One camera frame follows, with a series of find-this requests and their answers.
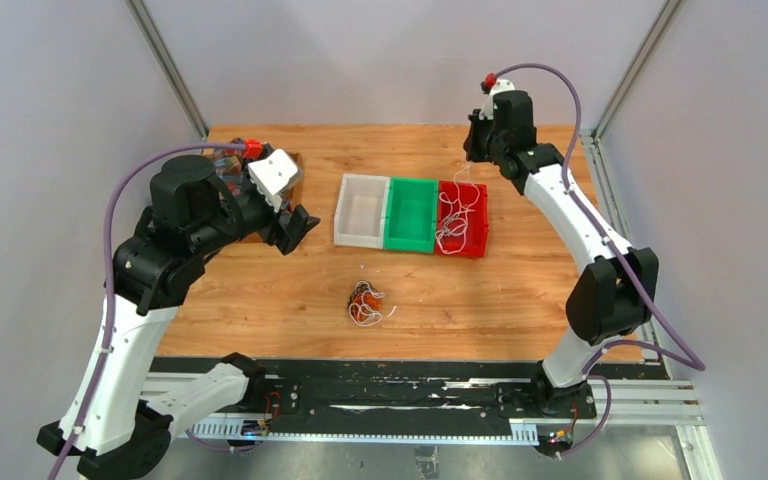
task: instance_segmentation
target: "plastic bin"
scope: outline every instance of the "plastic bin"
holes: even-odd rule
[[[437,182],[390,179],[384,248],[432,253],[437,226]]]
[[[484,252],[487,249],[487,235],[490,232],[490,217],[487,214],[487,186],[480,184],[475,184],[475,186],[478,187],[478,191],[468,183],[455,184],[455,182],[440,182],[440,195],[445,193],[450,201],[458,199],[458,194],[460,193],[460,199],[464,205],[469,205],[474,202],[476,195],[478,195],[478,203],[472,206],[472,209],[475,211],[467,214],[469,226],[466,230],[466,238],[461,236],[444,236],[440,239],[440,243],[443,244],[443,248],[445,248],[447,252],[454,252],[461,248],[461,245],[463,245],[463,250],[457,253],[443,253],[443,250],[440,249],[440,246],[437,245],[435,240],[434,253],[442,255],[461,255],[465,257],[484,256]],[[438,197],[437,227],[435,233],[442,228],[443,218],[452,213],[452,210],[455,208],[457,208],[457,206],[443,203]]]
[[[384,248],[389,192],[390,177],[343,174],[334,214],[334,244]]]

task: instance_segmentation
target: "wooden table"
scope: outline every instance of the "wooden table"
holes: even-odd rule
[[[251,357],[538,360],[567,328],[564,304],[577,280],[568,251],[540,211],[490,164],[472,178],[488,187],[490,235],[483,259],[423,255],[333,242],[345,172],[451,180],[466,126],[214,126],[210,141],[257,138],[304,158],[302,204],[322,218],[287,257],[272,247],[227,247],[190,290],[158,353]],[[563,151],[572,128],[541,127]],[[584,155],[573,172],[595,202]],[[352,323],[346,302],[358,280],[386,292],[380,324]],[[617,348],[612,360],[640,360]]]

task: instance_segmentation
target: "gray floor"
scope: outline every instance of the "gray floor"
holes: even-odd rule
[[[589,427],[579,426],[583,438]],[[267,442],[243,455],[172,444],[146,478],[154,480],[475,480],[689,478],[668,427],[611,427],[583,450],[555,462],[531,447]]]

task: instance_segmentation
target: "white rope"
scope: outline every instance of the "white rope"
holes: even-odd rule
[[[349,304],[349,317],[351,317],[352,321],[355,322],[355,325],[359,327],[371,327],[383,320],[384,315],[382,315],[378,310],[367,305],[364,297],[367,293],[369,293],[375,298],[384,298],[384,292],[376,292],[372,289],[372,286],[366,280],[359,281],[357,285],[355,285],[355,290],[361,287],[363,287],[364,290],[362,290],[359,294],[355,295],[352,293],[353,298],[352,303]],[[358,312],[360,316],[363,316],[363,320],[358,321],[358,319],[355,318],[355,312],[352,311],[352,307],[355,307],[355,312]]]
[[[440,192],[440,202],[449,205],[452,209],[451,213],[443,217],[443,221],[440,223],[440,230],[437,230],[437,233],[434,235],[437,240],[437,246],[445,255],[460,253],[466,247],[466,233],[469,231],[469,214],[475,211],[472,207],[475,206],[481,198],[481,190],[479,190],[478,186],[472,182],[469,173],[471,166],[472,162],[465,161],[463,168],[458,170],[457,173],[455,173],[454,178],[452,178],[457,191],[456,199],[450,200],[449,196],[446,195],[446,192]],[[475,189],[475,200],[469,205],[465,205],[461,200],[461,187],[458,183],[458,175],[464,171],[466,171],[466,183]],[[447,250],[443,247],[443,237],[461,237],[460,248],[457,250]]]

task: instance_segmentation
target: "white bin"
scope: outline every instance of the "white bin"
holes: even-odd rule
[[[334,244],[384,248],[389,196],[390,177],[344,173],[334,215]]]

